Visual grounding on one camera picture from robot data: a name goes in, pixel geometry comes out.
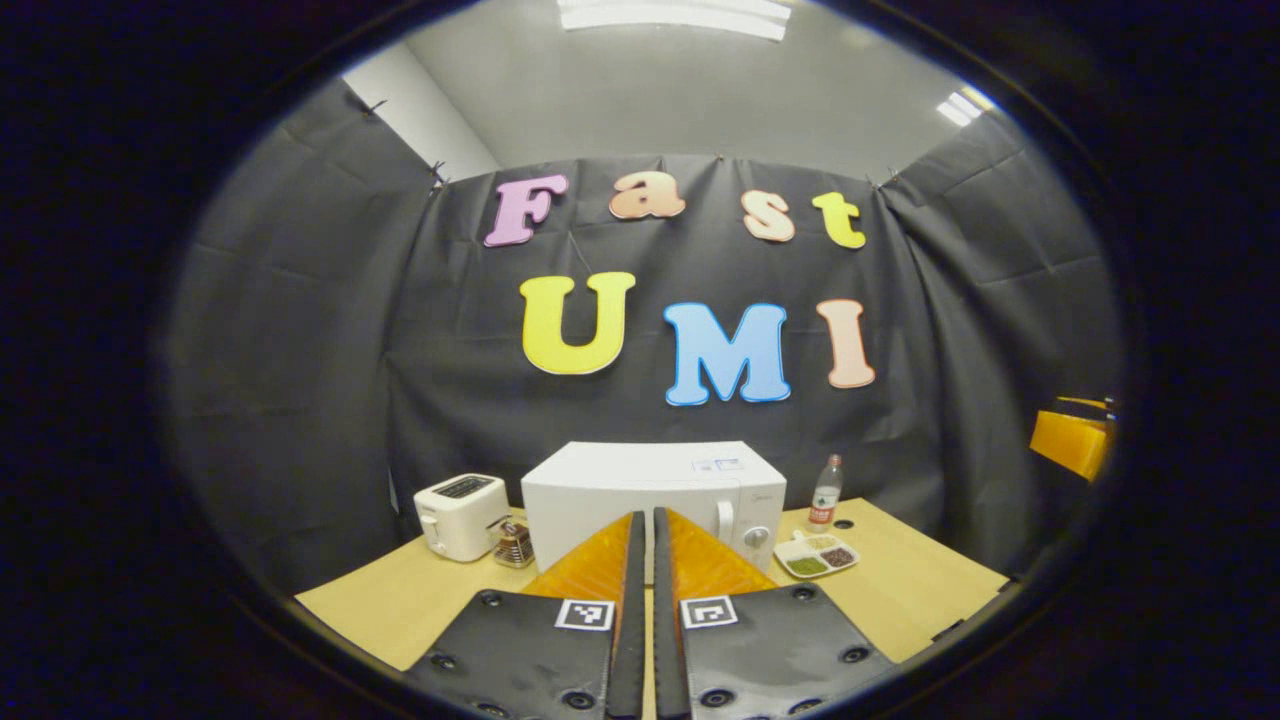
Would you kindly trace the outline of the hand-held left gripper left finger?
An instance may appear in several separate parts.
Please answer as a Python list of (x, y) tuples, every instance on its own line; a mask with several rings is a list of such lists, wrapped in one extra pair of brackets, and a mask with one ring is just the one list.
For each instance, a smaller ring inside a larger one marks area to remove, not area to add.
[(470, 719), (639, 719), (645, 561), (626, 514), (521, 591), (479, 591), (406, 680)]

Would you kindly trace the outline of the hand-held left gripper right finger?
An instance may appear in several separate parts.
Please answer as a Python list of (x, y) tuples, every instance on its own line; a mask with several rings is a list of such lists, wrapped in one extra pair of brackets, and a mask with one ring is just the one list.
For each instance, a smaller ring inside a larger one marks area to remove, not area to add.
[(773, 583), (673, 510), (653, 523), (658, 717), (808, 719), (895, 674), (819, 585)]

